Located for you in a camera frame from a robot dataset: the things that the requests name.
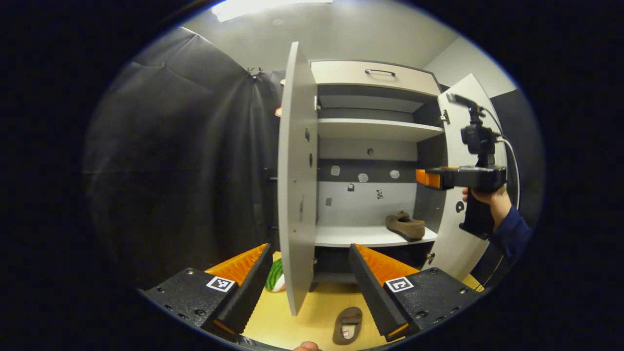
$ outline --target white cabinet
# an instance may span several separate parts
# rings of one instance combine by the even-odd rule
[[[495,114],[472,74],[450,91],[475,100]],[[438,103],[451,123],[437,127],[375,119],[393,115],[413,120],[410,114],[427,103]],[[319,118],[318,104],[322,111],[342,108],[328,114],[336,118]],[[351,180],[351,184],[317,179],[319,162],[325,160],[415,162],[417,143],[441,134],[446,138],[448,163],[439,166],[473,166],[477,156],[468,153],[460,134],[460,129],[469,124],[468,111],[448,103],[430,72],[379,62],[310,63],[294,42],[282,106],[278,222],[286,294],[293,315],[301,308],[313,279],[315,247],[346,250],[353,242],[369,247],[434,242],[432,252],[436,255],[424,269],[439,267],[462,280],[474,268],[488,242],[459,228],[465,214],[456,212],[456,203],[462,199],[461,188],[447,191],[437,233],[427,228],[422,240],[407,242],[387,230],[384,219],[398,209],[414,212],[418,196],[414,169],[405,168],[400,181],[389,180],[387,174],[383,177],[388,181]],[[338,117],[340,111],[349,111],[344,114],[347,117]],[[490,117],[484,119],[484,125],[497,130]],[[502,145],[496,147],[495,161],[507,165]]]

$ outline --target drawer handle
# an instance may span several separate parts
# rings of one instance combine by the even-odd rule
[[[394,73],[394,72],[390,72],[390,71],[382,71],[382,70],[380,70],[380,69],[365,69],[365,70],[364,70],[364,73],[366,73],[366,74],[370,74],[370,73],[371,73],[371,71],[375,71],[375,72],[385,72],[385,73],[390,73],[390,74],[392,74],[392,77],[396,76],[396,73]]]

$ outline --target hand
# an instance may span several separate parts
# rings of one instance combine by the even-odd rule
[[[495,192],[483,193],[474,189],[471,189],[471,192],[475,199],[490,205],[490,211],[494,219],[494,230],[496,230],[509,213],[509,210],[511,210],[511,200],[509,199],[507,188],[503,185]],[[468,188],[464,188],[462,194],[465,195],[463,198],[464,202],[467,202]]]
[[[299,347],[293,351],[322,351],[318,349],[318,345],[312,341],[304,341]]]

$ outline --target door hinge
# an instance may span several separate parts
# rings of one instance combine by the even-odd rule
[[[451,124],[451,120],[449,119],[449,113],[446,110],[444,110],[444,113],[440,116],[440,119],[446,122],[446,124]]]
[[[436,256],[435,252],[431,252],[430,254],[427,254],[427,260],[429,260],[429,264],[431,264],[431,262],[433,262],[433,258]]]

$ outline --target brown slipper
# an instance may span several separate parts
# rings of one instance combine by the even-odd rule
[[[359,335],[362,327],[362,310],[357,307],[349,307],[340,312],[336,318],[334,327],[334,344],[348,345]]]
[[[403,211],[400,211],[398,215],[387,216],[386,227],[407,241],[420,240],[425,236],[425,222],[413,219]]]

